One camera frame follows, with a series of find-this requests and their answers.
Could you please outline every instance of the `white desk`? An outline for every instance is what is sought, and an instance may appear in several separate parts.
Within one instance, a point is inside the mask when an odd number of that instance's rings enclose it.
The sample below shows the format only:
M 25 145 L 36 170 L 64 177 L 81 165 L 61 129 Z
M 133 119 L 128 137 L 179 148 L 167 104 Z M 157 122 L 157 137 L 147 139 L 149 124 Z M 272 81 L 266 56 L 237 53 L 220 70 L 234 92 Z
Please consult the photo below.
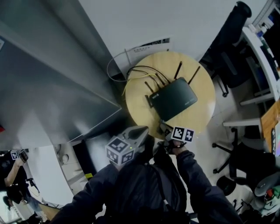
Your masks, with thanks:
M 256 34 L 251 32 L 251 30 L 248 27 L 243 27 L 242 33 L 244 38 L 246 39 L 247 43 L 252 48 L 255 56 L 259 60 L 259 63 L 262 67 L 262 70 L 266 76 L 268 85 L 269 85 L 269 93 L 264 94 L 262 96 L 249 99 L 243 102 L 240 102 L 240 105 L 248 105 L 251 103 L 261 103 L 270 99 L 274 99 L 277 101 L 279 99 L 279 93 L 280 93 L 280 80 L 276 81 L 276 78 L 274 76 L 274 73 L 270 67 L 270 64 L 268 60 L 266 59 L 262 49 L 260 48 L 263 43 L 260 41 L 260 39 L 257 37 Z M 244 119 L 244 120 L 235 120 L 235 121 L 228 121 L 224 122 L 223 126 L 259 126 L 260 133 L 262 132 L 262 126 L 260 118 L 253 118 L 253 119 Z
M 261 46 L 263 43 L 260 41 L 260 39 L 257 37 L 256 34 L 252 33 L 251 30 L 248 27 L 243 27 L 242 30 L 243 36 L 246 39 L 247 43 L 252 48 L 255 56 L 259 60 L 259 63 L 262 67 L 262 70 L 266 76 L 270 93 L 267 93 L 263 96 L 259 96 L 250 100 L 246 100 L 240 103 L 240 105 L 247 105 L 251 103 L 261 103 L 266 100 L 273 99 L 277 101 L 279 99 L 279 93 L 280 92 L 280 80 L 276 81 L 274 73 L 270 67 L 270 64 L 268 60 L 266 59 L 263 51 L 261 50 Z
M 30 172 L 43 199 L 59 205 L 71 203 L 72 183 L 66 180 L 54 147 L 30 149 L 28 157 Z

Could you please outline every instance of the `table leg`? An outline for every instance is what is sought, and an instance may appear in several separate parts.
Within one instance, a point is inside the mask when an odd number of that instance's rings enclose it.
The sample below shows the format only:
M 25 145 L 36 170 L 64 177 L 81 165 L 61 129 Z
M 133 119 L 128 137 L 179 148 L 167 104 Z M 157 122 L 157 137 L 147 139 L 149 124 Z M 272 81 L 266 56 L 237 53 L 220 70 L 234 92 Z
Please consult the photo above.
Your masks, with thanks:
M 255 97 L 255 98 L 250 99 L 250 100 L 242 101 L 242 102 L 240 102 L 240 105 L 244 106 L 244 105 L 248 105 L 248 104 L 251 104 L 251 103 L 256 103 L 257 104 L 257 103 L 262 103 L 262 102 L 270 100 L 270 99 L 274 99 L 274 96 L 273 96 L 272 93 L 266 94 L 264 96 Z
M 259 132 L 262 133 L 263 131 L 262 131 L 262 125 L 261 125 L 260 118 L 223 122 L 224 127 L 255 126 L 255 125 L 257 125 L 259 127 Z
M 266 94 L 266 93 L 270 93 L 270 89 L 269 89 L 269 88 L 268 88 L 268 89 L 261 90 L 261 91 L 259 91 L 259 92 L 256 92 L 256 93 L 254 94 L 254 96 L 260 96 L 260 95 L 263 95 L 263 94 Z

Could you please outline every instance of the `desk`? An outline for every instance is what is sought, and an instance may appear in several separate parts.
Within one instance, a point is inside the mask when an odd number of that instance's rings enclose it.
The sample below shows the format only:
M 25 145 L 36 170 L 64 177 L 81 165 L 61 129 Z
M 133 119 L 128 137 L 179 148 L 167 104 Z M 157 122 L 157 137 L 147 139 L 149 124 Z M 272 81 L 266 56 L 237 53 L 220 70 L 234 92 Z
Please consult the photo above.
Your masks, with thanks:
M 39 204 L 40 208 L 42 209 L 42 211 L 45 213 L 45 215 L 47 216 L 48 220 L 52 220 L 56 214 L 58 214 L 58 212 L 60 211 L 60 209 L 57 208 L 53 208 L 50 206 L 46 206 L 43 204 Z
M 177 52 L 159 52 L 147 56 L 137 65 L 151 66 L 162 72 L 170 81 L 174 80 L 178 65 L 182 61 L 182 67 L 178 77 L 184 77 L 189 81 L 195 71 L 201 66 L 197 61 L 187 55 Z M 148 73 L 155 73 L 149 68 L 137 68 Z M 129 78 L 143 76 L 143 73 L 132 71 Z M 132 80 L 126 87 L 126 104 L 130 115 L 137 125 L 149 127 L 149 134 L 153 137 L 163 139 L 164 137 L 157 133 L 160 118 L 154 108 L 150 108 L 145 95 L 151 95 L 151 91 L 144 84 L 147 82 L 152 89 L 157 90 L 154 80 L 150 77 Z M 199 72 L 192 80 L 190 87 L 197 96 L 197 102 L 189 108 L 176 115 L 166 123 L 170 126 L 183 126 L 196 131 L 197 134 L 204 131 L 210 121 L 215 109 L 215 89 L 210 75 L 201 66 Z
M 263 137 L 266 139 L 270 152 L 271 149 L 271 130 L 278 123 L 277 116 L 280 115 L 280 100 L 275 102 L 272 107 L 261 117 Z
M 45 201 L 59 205 L 72 202 L 74 195 L 53 146 L 29 149 L 27 164 Z
M 243 36 L 247 43 L 250 45 L 252 48 L 255 56 L 257 57 L 262 70 L 266 76 L 268 85 L 269 85 L 269 90 L 270 93 L 265 94 L 263 96 L 259 96 L 250 100 L 246 100 L 240 103 L 240 105 L 247 105 L 251 103 L 261 103 L 266 100 L 274 99 L 277 101 L 279 99 L 279 93 L 280 92 L 280 80 L 276 81 L 276 78 L 274 76 L 274 73 L 270 67 L 270 64 L 268 60 L 266 59 L 263 51 L 261 50 L 261 46 L 263 45 L 260 39 L 257 37 L 256 34 L 252 33 L 251 30 L 248 27 L 243 27 L 242 29 Z
M 224 122 L 224 126 L 259 126 L 261 136 L 266 139 L 270 152 L 271 150 L 271 129 L 278 123 L 277 116 L 280 115 L 280 99 L 261 117 L 245 119 L 240 121 Z

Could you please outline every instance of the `hand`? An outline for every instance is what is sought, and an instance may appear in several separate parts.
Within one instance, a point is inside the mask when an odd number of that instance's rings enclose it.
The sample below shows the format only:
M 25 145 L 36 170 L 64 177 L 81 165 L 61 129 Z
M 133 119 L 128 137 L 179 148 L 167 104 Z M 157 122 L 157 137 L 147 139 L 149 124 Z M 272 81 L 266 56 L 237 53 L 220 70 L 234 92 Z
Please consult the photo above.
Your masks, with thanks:
M 17 159 L 14 164 L 17 166 L 17 167 L 20 167 L 20 166 L 23 166 L 24 162 L 21 160 L 21 159 Z
M 174 143 L 175 146 L 179 146 L 179 145 L 182 144 L 181 142 L 176 141 L 176 140 L 173 140 L 173 143 Z M 187 149 L 186 149 L 185 146 L 183 146 L 182 148 L 174 148 L 174 149 L 172 149 L 174 155 L 176 155 L 176 156 L 178 156 L 181 152 L 184 152 L 184 151 L 186 151 L 186 150 L 187 150 Z

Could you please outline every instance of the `wooden table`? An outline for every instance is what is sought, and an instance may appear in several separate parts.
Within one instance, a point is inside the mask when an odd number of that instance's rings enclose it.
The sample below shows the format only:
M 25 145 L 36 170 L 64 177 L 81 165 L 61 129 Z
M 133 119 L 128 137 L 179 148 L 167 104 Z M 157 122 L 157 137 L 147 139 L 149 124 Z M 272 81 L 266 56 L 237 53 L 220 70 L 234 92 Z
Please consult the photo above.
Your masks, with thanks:
M 58 209 L 58 208 L 53 208 L 53 207 L 50 207 L 50 206 L 47 206 L 47 205 L 43 205 L 43 204 L 39 204 L 39 206 L 42 209 L 42 211 L 45 213 L 45 215 L 47 216 L 48 220 L 50 220 L 50 221 L 60 211 L 60 209 Z
M 273 106 L 261 117 L 263 137 L 266 139 L 271 152 L 271 130 L 278 123 L 277 117 L 280 115 L 280 100 L 276 101 Z
M 174 80 L 174 75 L 178 65 L 182 61 L 182 67 L 178 77 L 184 77 L 189 81 L 195 71 L 201 66 L 197 61 L 187 55 L 177 52 L 159 52 L 147 56 L 137 65 L 151 66 L 162 72 L 170 81 Z M 149 68 L 135 68 L 154 74 L 155 71 Z M 129 78 L 143 76 L 144 73 L 132 71 Z M 130 115 L 137 125 L 149 127 L 149 134 L 153 137 L 163 139 L 164 137 L 157 132 L 160 118 L 154 108 L 150 108 L 145 95 L 151 95 L 151 91 L 145 85 L 147 82 L 152 89 L 157 90 L 154 80 L 150 77 L 134 79 L 126 87 L 126 104 Z M 197 102 L 189 108 L 176 115 L 166 123 L 170 126 L 182 126 L 195 130 L 196 134 L 205 130 L 215 109 L 215 89 L 213 82 L 207 71 L 201 66 L 199 72 L 192 80 L 190 87 L 197 96 Z

